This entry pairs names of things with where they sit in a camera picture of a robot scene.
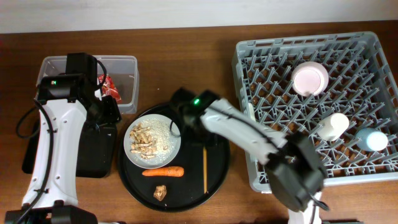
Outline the red snack wrapper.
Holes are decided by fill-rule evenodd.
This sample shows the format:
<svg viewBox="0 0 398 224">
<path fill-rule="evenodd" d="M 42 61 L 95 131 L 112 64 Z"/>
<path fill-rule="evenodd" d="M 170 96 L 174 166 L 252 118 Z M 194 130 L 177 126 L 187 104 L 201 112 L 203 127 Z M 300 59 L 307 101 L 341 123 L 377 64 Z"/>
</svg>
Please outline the red snack wrapper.
<svg viewBox="0 0 398 224">
<path fill-rule="evenodd" d="M 104 74 L 100 75 L 98 77 L 98 80 L 100 83 L 102 83 L 104 80 Z M 116 103 L 122 102 L 122 99 L 118 92 L 118 89 L 116 88 L 116 85 L 114 84 L 114 82 L 110 76 L 107 76 L 105 78 L 105 82 L 104 82 L 103 86 L 101 87 L 101 92 L 102 92 L 102 96 L 112 96 L 116 100 Z"/>
</svg>

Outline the wooden chopstick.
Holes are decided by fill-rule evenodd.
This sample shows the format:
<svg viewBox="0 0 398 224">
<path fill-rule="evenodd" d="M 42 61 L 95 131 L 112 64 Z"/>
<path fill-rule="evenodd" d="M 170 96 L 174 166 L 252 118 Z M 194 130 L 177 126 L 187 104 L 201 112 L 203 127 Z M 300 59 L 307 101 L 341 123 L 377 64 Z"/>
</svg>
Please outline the wooden chopstick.
<svg viewBox="0 0 398 224">
<path fill-rule="evenodd" d="M 208 192 L 208 176 L 207 176 L 207 150 L 206 147 L 203 146 L 203 191 L 204 194 Z"/>
</svg>

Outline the grey plate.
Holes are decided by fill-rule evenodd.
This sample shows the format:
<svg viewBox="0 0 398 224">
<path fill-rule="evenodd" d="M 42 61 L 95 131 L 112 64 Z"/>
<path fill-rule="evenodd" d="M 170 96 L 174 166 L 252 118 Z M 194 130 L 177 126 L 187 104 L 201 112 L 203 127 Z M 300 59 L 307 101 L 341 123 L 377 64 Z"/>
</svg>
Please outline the grey plate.
<svg viewBox="0 0 398 224">
<path fill-rule="evenodd" d="M 126 130 L 123 151 L 143 169 L 169 164 L 178 154 L 182 137 L 176 123 L 161 114 L 147 114 L 134 120 Z"/>
</svg>

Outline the orange carrot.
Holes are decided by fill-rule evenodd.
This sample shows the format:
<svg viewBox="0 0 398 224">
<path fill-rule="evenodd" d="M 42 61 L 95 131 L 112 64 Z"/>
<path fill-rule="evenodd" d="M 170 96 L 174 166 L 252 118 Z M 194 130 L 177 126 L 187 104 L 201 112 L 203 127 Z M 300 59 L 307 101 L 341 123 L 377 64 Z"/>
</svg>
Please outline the orange carrot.
<svg viewBox="0 0 398 224">
<path fill-rule="evenodd" d="M 184 173 L 185 170 L 183 167 L 170 166 L 158 169 L 147 169 L 142 172 L 142 175 L 146 177 L 182 177 Z"/>
</svg>

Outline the brown food scrap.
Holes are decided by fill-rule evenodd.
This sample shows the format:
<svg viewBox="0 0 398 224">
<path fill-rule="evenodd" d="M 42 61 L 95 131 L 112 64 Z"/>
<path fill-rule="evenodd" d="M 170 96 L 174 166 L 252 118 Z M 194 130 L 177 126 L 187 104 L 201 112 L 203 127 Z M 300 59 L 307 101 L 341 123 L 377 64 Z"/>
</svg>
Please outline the brown food scrap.
<svg viewBox="0 0 398 224">
<path fill-rule="evenodd" d="M 165 185 L 158 185 L 153 193 L 153 197 L 160 202 L 163 201 L 166 195 L 167 195 L 167 188 Z"/>
</svg>

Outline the pink saucer bowl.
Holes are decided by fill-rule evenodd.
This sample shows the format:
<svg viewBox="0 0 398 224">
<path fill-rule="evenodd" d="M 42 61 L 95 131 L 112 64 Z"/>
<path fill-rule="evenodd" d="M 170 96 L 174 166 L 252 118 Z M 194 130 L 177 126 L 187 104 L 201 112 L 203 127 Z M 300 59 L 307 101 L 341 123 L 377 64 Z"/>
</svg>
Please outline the pink saucer bowl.
<svg viewBox="0 0 398 224">
<path fill-rule="evenodd" d="M 304 62 L 297 66 L 291 76 L 292 88 L 301 96 L 317 96 L 324 92 L 329 82 L 326 68 L 317 62 Z"/>
</svg>

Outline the cream cup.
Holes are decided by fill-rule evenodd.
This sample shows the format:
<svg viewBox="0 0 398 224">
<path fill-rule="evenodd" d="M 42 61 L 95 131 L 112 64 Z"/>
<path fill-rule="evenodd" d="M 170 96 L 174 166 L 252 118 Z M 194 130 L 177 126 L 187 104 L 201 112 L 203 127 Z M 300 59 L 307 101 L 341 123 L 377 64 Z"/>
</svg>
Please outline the cream cup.
<svg viewBox="0 0 398 224">
<path fill-rule="evenodd" d="M 333 113 L 319 122 L 317 134 L 326 141 L 336 141 L 349 127 L 349 119 L 343 113 Z"/>
</svg>

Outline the blue cup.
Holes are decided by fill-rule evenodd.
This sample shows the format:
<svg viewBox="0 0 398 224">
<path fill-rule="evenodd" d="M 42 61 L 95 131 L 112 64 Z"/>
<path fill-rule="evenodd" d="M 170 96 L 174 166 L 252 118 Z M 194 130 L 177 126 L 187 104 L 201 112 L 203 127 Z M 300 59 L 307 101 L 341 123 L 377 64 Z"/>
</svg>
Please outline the blue cup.
<svg viewBox="0 0 398 224">
<path fill-rule="evenodd" d="M 356 138 L 360 138 L 357 146 L 364 151 L 381 151 L 388 145 L 387 136 L 374 128 L 363 128 L 356 133 Z"/>
</svg>

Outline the white plastic fork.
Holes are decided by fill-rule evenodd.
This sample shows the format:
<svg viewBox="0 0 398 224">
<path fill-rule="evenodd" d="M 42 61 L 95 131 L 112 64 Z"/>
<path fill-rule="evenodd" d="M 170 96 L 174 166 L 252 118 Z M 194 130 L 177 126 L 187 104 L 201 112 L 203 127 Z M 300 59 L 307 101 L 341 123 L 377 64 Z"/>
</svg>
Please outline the white plastic fork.
<svg viewBox="0 0 398 224">
<path fill-rule="evenodd" d="M 248 103 L 248 113 L 249 113 L 249 117 L 253 120 L 256 121 L 256 117 L 254 114 L 254 107 L 251 103 Z"/>
</svg>

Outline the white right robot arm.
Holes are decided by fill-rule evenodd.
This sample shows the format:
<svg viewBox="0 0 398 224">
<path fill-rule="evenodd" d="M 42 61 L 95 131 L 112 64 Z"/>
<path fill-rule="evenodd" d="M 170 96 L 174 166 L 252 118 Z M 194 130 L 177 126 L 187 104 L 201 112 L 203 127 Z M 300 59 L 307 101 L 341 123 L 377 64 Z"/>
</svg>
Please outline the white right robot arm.
<svg viewBox="0 0 398 224">
<path fill-rule="evenodd" d="M 321 223 L 320 210 L 329 209 L 320 200 L 327 173 L 307 135 L 259 124 L 210 90 L 196 95 L 180 88 L 170 105 L 197 136 L 220 135 L 254 156 L 264 166 L 272 193 L 288 208 L 289 223 Z"/>
</svg>

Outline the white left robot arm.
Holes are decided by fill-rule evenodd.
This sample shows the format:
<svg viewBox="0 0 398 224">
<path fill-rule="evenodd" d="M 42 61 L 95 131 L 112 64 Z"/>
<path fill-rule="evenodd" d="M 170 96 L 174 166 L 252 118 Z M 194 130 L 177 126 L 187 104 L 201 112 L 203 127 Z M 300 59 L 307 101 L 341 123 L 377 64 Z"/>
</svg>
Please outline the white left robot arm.
<svg viewBox="0 0 398 224">
<path fill-rule="evenodd" d="M 19 210 L 6 212 L 5 223 L 97 223 L 78 208 L 76 167 L 84 124 L 95 129 L 121 120 L 112 96 L 101 96 L 103 63 L 87 53 L 67 55 L 65 72 L 43 77 L 34 107 L 40 114 L 34 170 Z"/>
</svg>

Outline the grey dishwasher rack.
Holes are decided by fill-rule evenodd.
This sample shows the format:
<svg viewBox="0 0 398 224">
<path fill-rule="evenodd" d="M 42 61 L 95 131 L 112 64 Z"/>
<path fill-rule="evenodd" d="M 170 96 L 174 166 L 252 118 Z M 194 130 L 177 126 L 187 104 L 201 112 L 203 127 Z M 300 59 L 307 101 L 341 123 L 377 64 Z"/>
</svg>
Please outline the grey dishwasher rack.
<svg viewBox="0 0 398 224">
<path fill-rule="evenodd" d="M 328 86 L 317 96 L 294 92 L 291 74 L 304 62 L 322 64 Z M 397 178 L 397 85 L 373 32 L 245 40 L 236 44 L 232 69 L 241 111 L 286 134 L 305 133 L 326 167 L 325 185 L 359 184 Z M 319 122 L 333 113 L 349 119 L 336 140 L 323 140 Z M 356 133 L 383 132 L 381 151 L 361 150 Z"/>
</svg>

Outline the clear plastic bin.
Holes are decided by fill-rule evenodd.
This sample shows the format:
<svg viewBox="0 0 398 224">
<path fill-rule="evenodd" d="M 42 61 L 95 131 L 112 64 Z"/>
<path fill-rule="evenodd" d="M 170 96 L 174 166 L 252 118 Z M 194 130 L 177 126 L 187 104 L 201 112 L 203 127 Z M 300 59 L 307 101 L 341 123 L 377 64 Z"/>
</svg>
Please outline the clear plastic bin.
<svg viewBox="0 0 398 224">
<path fill-rule="evenodd" d="M 137 112 L 139 97 L 139 71 L 138 62 L 131 55 L 95 55 L 107 69 L 108 76 L 112 79 L 121 97 L 118 103 L 121 114 L 135 114 Z M 36 86 L 43 77 L 56 76 L 64 73 L 67 56 L 51 56 L 44 58 L 37 78 Z"/>
</svg>

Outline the black round tray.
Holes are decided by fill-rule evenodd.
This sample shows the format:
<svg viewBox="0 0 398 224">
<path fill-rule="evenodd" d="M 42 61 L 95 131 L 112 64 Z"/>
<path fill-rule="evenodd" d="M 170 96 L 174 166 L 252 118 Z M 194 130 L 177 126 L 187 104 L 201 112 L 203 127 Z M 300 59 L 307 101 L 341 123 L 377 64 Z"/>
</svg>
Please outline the black round tray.
<svg viewBox="0 0 398 224">
<path fill-rule="evenodd" d="M 167 104 L 156 105 L 140 114 L 161 114 L 170 118 L 178 126 L 182 145 L 176 157 L 166 166 L 183 167 L 182 177 L 146 177 L 145 170 L 134 165 L 125 155 L 123 144 L 118 152 L 118 171 L 127 191 L 144 206 L 163 212 L 182 212 L 195 208 L 209 200 L 223 184 L 229 169 L 229 141 L 215 134 L 217 145 L 205 146 L 207 150 L 208 192 L 203 191 L 203 145 L 195 144 L 183 136 L 181 122 L 176 112 Z M 153 197 L 155 188 L 165 185 L 167 195 L 163 201 Z"/>
</svg>

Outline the black rectangular bin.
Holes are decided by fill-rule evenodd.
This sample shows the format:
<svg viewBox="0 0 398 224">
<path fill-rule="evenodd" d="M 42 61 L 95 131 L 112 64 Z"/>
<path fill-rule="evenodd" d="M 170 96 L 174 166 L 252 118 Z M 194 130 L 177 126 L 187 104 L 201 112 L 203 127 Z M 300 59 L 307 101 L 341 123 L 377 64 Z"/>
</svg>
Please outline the black rectangular bin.
<svg viewBox="0 0 398 224">
<path fill-rule="evenodd" d="M 76 176 L 103 178 L 109 175 L 118 130 L 115 124 L 106 124 L 99 131 L 84 125 L 81 133 Z"/>
</svg>

